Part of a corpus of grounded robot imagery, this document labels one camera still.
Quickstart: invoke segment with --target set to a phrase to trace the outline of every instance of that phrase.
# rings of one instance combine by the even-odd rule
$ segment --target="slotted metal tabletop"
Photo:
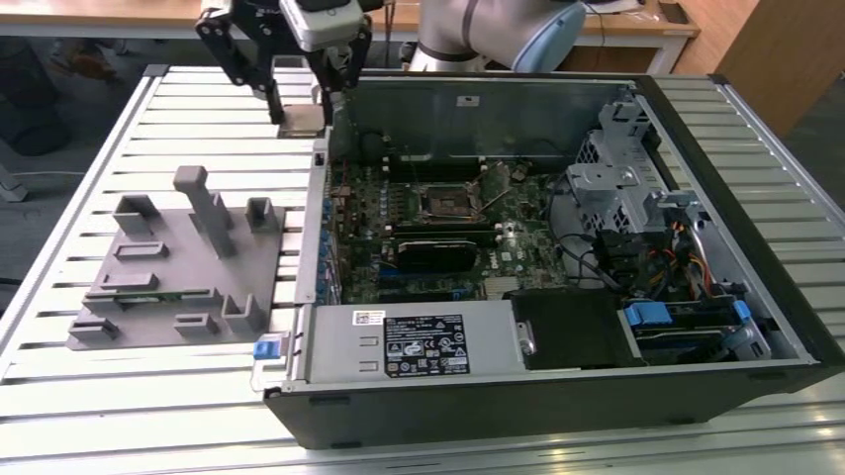
[[[661,87],[840,342],[845,220],[730,87]],[[310,73],[279,71],[286,103],[310,102]],[[833,473],[845,466],[845,376],[752,402],[710,423],[413,447],[311,452],[250,389],[251,344],[72,352],[65,332],[117,227],[120,194],[187,207],[180,165],[210,170],[230,206],[287,208],[272,325],[291,324],[311,142],[278,140],[266,105],[218,68],[144,77],[27,282],[0,320],[0,471],[44,473],[414,474]],[[675,180],[689,183],[662,150]],[[515,410],[525,402],[515,401]]]

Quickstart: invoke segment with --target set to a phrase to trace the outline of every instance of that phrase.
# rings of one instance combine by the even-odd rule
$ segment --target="wooden cabinet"
[[[784,136],[845,66],[845,1],[678,2],[701,33],[674,72],[724,74]]]

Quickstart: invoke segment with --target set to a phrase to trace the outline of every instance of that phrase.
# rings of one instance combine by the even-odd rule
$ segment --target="open computer tower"
[[[649,76],[370,73],[334,100],[264,390],[302,446],[701,423],[838,372]]]

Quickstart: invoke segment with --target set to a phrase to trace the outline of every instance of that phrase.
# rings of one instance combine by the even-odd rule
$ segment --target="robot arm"
[[[300,55],[314,72],[323,97],[323,121],[331,124],[328,95],[352,88],[372,41],[364,12],[386,0],[228,0],[203,11],[196,32],[228,78],[266,99],[274,124],[286,112],[274,79],[274,59]],[[517,72],[549,72],[561,64],[583,27],[586,9],[561,0],[423,0],[421,45],[413,70],[483,69],[495,60]],[[231,37],[235,25],[258,46],[256,63]],[[339,52],[344,60],[332,59]]]
[[[372,41],[371,22],[364,10],[383,6],[383,0],[230,0],[223,8],[206,9],[196,32],[230,80],[248,85],[267,100],[271,122],[283,124],[286,112],[274,78],[275,57],[303,56],[327,96],[355,87]],[[236,26],[256,44],[255,63],[231,36]],[[343,49],[340,65],[328,50]],[[331,101],[323,101],[323,120],[331,124]]]
[[[467,71],[494,60],[515,72],[551,72],[583,28],[581,2],[438,0],[421,3],[415,71]]]

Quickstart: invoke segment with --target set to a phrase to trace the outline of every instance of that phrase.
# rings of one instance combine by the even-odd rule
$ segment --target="warning label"
[[[391,378],[469,372],[463,316],[384,318],[384,373]]]

